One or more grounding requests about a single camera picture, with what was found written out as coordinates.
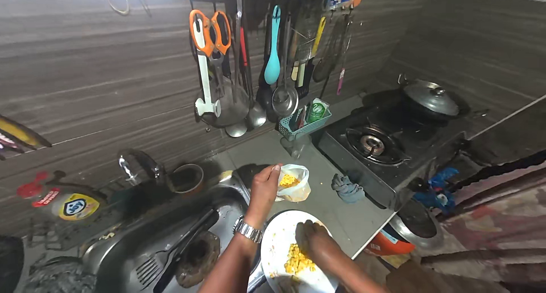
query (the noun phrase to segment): gas stove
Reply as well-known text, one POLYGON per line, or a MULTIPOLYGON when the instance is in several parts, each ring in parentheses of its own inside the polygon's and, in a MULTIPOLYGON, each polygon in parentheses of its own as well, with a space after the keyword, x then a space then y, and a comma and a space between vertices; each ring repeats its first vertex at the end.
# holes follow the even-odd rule
POLYGON ((465 129, 464 119, 425 120, 385 102, 326 127, 318 148, 375 204, 398 211, 413 188, 455 156, 465 129))

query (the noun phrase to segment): orange container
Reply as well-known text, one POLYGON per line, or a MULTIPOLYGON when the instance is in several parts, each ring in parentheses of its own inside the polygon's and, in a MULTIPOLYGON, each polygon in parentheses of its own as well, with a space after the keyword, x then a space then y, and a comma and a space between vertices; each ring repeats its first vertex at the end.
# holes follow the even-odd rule
POLYGON ((413 251, 415 245, 400 241, 381 229, 365 249, 379 256, 403 255, 413 251))

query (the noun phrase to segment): sink basin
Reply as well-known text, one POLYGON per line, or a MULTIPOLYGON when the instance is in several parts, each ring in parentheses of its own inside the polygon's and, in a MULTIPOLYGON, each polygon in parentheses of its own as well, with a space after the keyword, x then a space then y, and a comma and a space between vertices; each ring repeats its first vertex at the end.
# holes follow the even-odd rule
MULTIPOLYGON (((162 206, 159 212, 142 217, 111 238, 94 243, 86 250, 83 261, 86 269, 97 276, 95 292, 140 291, 142 287, 133 272, 137 262, 141 262, 142 257, 169 248, 210 206, 220 215, 209 231, 220 238, 222 253, 233 237, 236 219, 246 212, 249 199, 249 190, 235 172, 224 172, 207 182, 201 192, 181 195, 175 203, 162 206)), ((259 249, 260 246, 252 263, 248 291, 253 291, 265 280, 260 267, 259 249)), ((153 292, 156 281, 158 279, 142 292, 153 292)), ((163 292, 197 292, 200 285, 185 289, 173 277, 163 292)))

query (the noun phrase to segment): plastic bag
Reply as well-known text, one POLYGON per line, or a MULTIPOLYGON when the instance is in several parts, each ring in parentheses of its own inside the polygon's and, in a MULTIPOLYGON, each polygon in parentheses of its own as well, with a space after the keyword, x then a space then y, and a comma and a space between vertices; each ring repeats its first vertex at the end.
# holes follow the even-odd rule
POLYGON ((311 188, 309 187, 309 170, 305 166, 286 164, 281 167, 281 174, 278 176, 277 198, 275 201, 288 200, 292 202, 304 201, 309 196, 311 188), (296 177, 300 182, 296 186, 284 188, 280 182, 285 174, 296 177))

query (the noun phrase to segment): burner grate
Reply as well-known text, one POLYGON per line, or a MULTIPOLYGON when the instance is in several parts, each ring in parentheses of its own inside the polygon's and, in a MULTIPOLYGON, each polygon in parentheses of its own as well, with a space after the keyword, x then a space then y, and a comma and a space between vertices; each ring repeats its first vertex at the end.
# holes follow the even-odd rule
POLYGON ((407 159, 400 143, 376 126, 347 128, 345 137, 360 156, 375 163, 394 165, 407 159))

